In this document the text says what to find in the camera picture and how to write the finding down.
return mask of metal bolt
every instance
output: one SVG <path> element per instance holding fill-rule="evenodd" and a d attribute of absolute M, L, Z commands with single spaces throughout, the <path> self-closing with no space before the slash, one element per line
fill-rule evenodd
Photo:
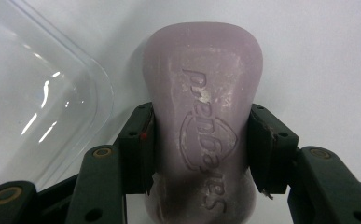
<path fill-rule="evenodd" d="M 107 147 L 99 148 L 93 152 L 93 157 L 100 159 L 100 158 L 109 156 L 112 153 L 113 153 L 113 151 L 110 148 L 107 148 Z"/>
<path fill-rule="evenodd" d="M 22 188 L 20 187 L 9 187 L 0 190 L 0 205 L 9 203 L 20 197 L 22 194 Z"/>
<path fill-rule="evenodd" d="M 326 151 L 324 151 L 324 150 L 322 150 L 320 148 L 312 148 L 311 153 L 315 157 L 322 158 L 322 159 L 325 159 L 325 160 L 331 158 L 331 155 L 328 152 L 326 152 Z"/>

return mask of purple soap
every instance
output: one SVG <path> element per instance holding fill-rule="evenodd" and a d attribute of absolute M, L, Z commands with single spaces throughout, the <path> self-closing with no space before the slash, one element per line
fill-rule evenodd
<path fill-rule="evenodd" d="M 143 72 L 157 122 L 146 209 L 157 223 L 244 223 L 255 206 L 246 123 L 262 72 L 244 29 L 191 22 L 153 34 Z"/>

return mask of white surface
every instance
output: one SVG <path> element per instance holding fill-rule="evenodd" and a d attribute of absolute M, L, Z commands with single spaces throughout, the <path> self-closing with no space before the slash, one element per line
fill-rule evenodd
<path fill-rule="evenodd" d="M 361 1 L 30 2 L 111 77 L 112 121 L 94 143 L 114 139 L 132 109 L 148 101 L 143 41 L 169 24 L 222 21 L 248 30 L 262 48 L 255 103 L 297 133 L 300 147 L 333 150 L 361 181 Z M 128 200 L 130 224 L 152 223 L 141 199 Z M 291 223 L 286 197 L 259 197 L 249 223 Z"/>

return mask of transparent plastic tray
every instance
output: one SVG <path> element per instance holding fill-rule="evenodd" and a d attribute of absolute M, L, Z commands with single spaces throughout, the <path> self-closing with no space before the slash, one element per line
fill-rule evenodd
<path fill-rule="evenodd" d="M 98 63 L 22 1 L 0 1 L 0 184 L 55 183 L 112 108 Z"/>

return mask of clear plastic lid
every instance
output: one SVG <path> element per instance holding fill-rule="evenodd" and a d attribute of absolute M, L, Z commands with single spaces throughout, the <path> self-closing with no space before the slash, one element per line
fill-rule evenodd
<path fill-rule="evenodd" d="M 22 1 L 0 1 L 0 184 L 58 180 L 112 108 L 98 63 Z"/>

